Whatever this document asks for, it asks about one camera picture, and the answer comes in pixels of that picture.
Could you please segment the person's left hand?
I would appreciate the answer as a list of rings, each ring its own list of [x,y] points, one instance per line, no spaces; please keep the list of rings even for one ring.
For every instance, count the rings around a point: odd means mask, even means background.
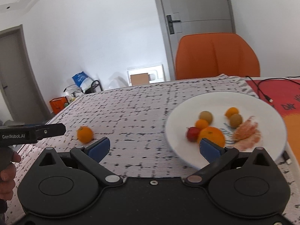
[[[13,198],[13,189],[15,188],[14,178],[16,177],[14,163],[19,163],[20,161],[21,156],[14,151],[10,165],[1,171],[0,197],[4,201],[9,201]]]

